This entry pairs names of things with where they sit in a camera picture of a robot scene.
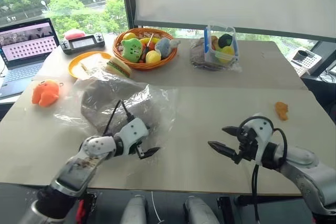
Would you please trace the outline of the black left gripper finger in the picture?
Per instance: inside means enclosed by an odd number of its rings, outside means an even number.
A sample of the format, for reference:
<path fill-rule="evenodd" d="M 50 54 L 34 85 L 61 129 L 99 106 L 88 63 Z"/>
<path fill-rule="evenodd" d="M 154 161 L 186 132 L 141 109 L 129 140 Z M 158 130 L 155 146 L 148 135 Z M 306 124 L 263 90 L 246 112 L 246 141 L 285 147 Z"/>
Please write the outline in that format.
<path fill-rule="evenodd" d="M 153 156 L 158 150 L 160 149 L 160 147 L 153 147 L 148 149 L 145 153 L 144 153 L 144 158 L 148 158 Z"/>

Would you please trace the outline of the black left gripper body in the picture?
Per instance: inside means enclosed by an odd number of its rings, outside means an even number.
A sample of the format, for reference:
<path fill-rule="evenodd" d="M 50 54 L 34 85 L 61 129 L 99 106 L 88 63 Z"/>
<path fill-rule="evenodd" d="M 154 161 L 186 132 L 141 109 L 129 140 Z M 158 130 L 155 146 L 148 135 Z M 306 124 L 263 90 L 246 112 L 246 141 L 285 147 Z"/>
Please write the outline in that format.
<path fill-rule="evenodd" d="M 141 147 L 142 141 L 137 141 L 136 143 L 132 144 L 130 147 L 130 155 L 137 154 L 139 159 L 145 159 L 146 155 Z"/>

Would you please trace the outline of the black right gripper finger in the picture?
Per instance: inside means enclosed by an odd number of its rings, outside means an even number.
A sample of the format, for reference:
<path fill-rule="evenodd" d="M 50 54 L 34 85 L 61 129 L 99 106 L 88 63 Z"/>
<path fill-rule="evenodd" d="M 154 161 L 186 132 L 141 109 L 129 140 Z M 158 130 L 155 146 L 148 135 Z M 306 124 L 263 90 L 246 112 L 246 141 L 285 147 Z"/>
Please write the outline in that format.
<path fill-rule="evenodd" d="M 226 126 L 222 128 L 222 131 L 235 137 L 240 137 L 242 135 L 242 129 L 236 126 Z"/>
<path fill-rule="evenodd" d="M 220 153 L 221 155 L 224 155 L 226 157 L 229 157 L 230 159 L 235 159 L 237 156 L 237 153 L 234 149 L 227 147 L 225 144 L 217 142 L 217 141 L 208 141 L 208 145 L 214 149 L 216 152 Z"/>

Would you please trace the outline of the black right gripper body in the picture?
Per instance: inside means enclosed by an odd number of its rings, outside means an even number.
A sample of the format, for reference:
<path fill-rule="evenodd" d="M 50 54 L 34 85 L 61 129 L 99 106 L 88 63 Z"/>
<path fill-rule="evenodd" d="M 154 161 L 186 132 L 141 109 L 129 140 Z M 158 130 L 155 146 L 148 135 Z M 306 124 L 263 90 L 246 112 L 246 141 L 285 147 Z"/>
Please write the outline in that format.
<path fill-rule="evenodd" d="M 239 164 L 242 159 L 247 161 L 255 160 L 258 143 L 256 140 L 257 133 L 253 129 L 238 129 L 237 139 L 239 141 L 239 152 L 234 160 L 235 164 Z"/>

